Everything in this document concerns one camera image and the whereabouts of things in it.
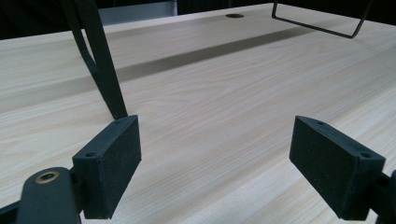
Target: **wood grain surface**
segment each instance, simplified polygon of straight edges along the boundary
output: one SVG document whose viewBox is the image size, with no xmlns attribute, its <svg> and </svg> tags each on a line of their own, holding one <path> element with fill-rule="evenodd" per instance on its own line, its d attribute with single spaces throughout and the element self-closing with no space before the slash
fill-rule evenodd
<svg viewBox="0 0 396 224">
<path fill-rule="evenodd" d="M 367 21 L 350 40 L 273 20 L 271 8 L 106 27 L 143 160 L 113 219 L 84 223 L 345 223 L 289 160 L 296 115 L 385 156 L 385 174 L 396 168 L 396 28 Z M 0 206 L 33 173 L 71 168 L 111 121 L 70 32 L 0 41 Z"/>
</svg>

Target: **table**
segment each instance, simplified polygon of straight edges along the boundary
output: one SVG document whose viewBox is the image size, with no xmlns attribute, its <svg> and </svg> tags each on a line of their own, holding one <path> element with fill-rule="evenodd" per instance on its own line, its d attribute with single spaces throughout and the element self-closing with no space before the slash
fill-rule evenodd
<svg viewBox="0 0 396 224">
<path fill-rule="evenodd" d="M 106 27 L 143 160 L 111 221 L 344 223 L 289 160 L 296 115 L 396 167 L 396 28 L 353 40 L 271 19 L 272 5 Z M 355 20 L 280 6 L 341 32 Z M 245 17 L 232 19 L 226 14 Z M 112 121 L 70 32 L 0 41 L 0 206 Z M 368 223 L 375 222 L 371 212 Z"/>
</svg>

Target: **black bracket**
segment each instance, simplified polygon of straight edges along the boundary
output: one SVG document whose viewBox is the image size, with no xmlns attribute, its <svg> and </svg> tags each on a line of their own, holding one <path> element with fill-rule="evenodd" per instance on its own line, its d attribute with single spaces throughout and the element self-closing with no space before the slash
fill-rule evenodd
<svg viewBox="0 0 396 224">
<path fill-rule="evenodd" d="M 374 0 L 370 0 L 370 2 L 368 3 L 366 9 L 364 9 L 363 15 L 361 15 L 361 20 L 360 20 L 358 26 L 356 27 L 356 29 L 355 29 L 355 31 L 353 32 L 352 35 L 345 35 L 345 34 L 342 34 L 342 33 L 339 33 L 339 32 L 323 29 L 323 28 L 320 28 L 320 27 L 317 27 L 317 26 L 306 24 L 306 23 L 301 23 L 301 22 L 298 22 L 298 21 L 291 21 L 291 20 L 288 20 L 288 19 L 280 18 L 280 17 L 278 17 L 276 15 L 277 3 L 278 3 L 278 0 L 274 0 L 274 7 L 273 7 L 273 12 L 272 12 L 272 18 L 273 19 L 276 19 L 276 20 L 279 20 L 279 21 L 286 21 L 286 22 L 289 22 L 289 23 L 293 23 L 293 24 L 300 25 L 300 26 L 303 26 L 303 27 L 307 27 L 307 28 L 310 28 L 310 29 L 314 29 L 314 30 L 317 30 L 317 31 L 325 32 L 325 33 L 332 34 L 332 35 L 339 35 L 339 36 L 342 36 L 342 37 L 345 37 L 345 38 L 352 39 L 358 34 L 359 30 L 361 29 L 361 26 L 363 25 L 364 21 L 366 20 L 367 15 L 370 12 L 370 9 L 371 9 L 371 7 L 372 7 L 372 5 L 374 3 Z"/>
<path fill-rule="evenodd" d="M 113 118 L 128 116 L 95 1 L 62 0 L 62 5 L 79 52 Z M 82 28 L 87 35 L 94 59 L 88 51 Z"/>
<path fill-rule="evenodd" d="M 316 119 L 296 117 L 290 160 L 344 220 L 396 223 L 396 171 L 382 173 L 385 158 Z"/>
<path fill-rule="evenodd" d="M 110 123 L 74 157 L 29 177 L 21 200 L 0 209 L 0 223 L 80 223 L 111 218 L 141 161 L 137 116 Z"/>
</svg>

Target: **black metal leg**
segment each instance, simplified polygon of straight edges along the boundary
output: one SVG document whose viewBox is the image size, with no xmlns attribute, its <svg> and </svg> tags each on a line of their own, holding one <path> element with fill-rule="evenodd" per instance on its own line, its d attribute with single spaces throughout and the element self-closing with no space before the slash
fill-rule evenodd
<svg viewBox="0 0 396 224">
<path fill-rule="evenodd" d="M 96 3 L 93 0 L 62 0 L 62 4 L 81 56 L 113 118 L 128 116 Z M 85 29 L 94 59 L 81 28 Z"/>
<path fill-rule="evenodd" d="M 371 7 L 373 5 L 373 2 L 374 2 L 374 0 L 370 0 L 369 4 L 367 5 L 367 8 L 364 10 L 363 15 L 361 16 L 361 21 L 359 22 L 358 26 L 356 27 L 356 29 L 355 29 L 355 31 L 353 32 L 352 35 L 345 35 L 345 34 L 341 34 L 341 33 L 335 32 L 335 31 L 323 29 L 323 28 L 320 28 L 320 27 L 317 27 L 317 26 L 313 26 L 313 25 L 309 25 L 309 24 L 305 24 L 305 23 L 301 23 L 301 22 L 297 22 L 297 21 L 291 21 L 291 20 L 280 18 L 280 17 L 278 17 L 276 15 L 276 8 L 277 8 L 278 0 L 274 0 L 274 7 L 273 7 L 273 12 L 272 12 L 272 17 L 274 19 L 276 19 L 276 20 L 279 20 L 279 21 L 286 21 L 286 22 L 289 22 L 289 23 L 293 23 L 293 24 L 296 24 L 296 25 L 300 25 L 300 26 L 303 26 L 303 27 L 310 28 L 310 29 L 318 30 L 318 31 L 325 32 L 325 33 L 328 33 L 328 34 L 339 35 L 339 36 L 342 36 L 342 37 L 345 37 L 345 38 L 352 39 L 358 34 L 359 30 L 361 29 L 361 26 L 363 25 L 364 21 L 366 20 L 367 15 L 370 12 L 370 9 L 371 9 Z"/>
</svg>

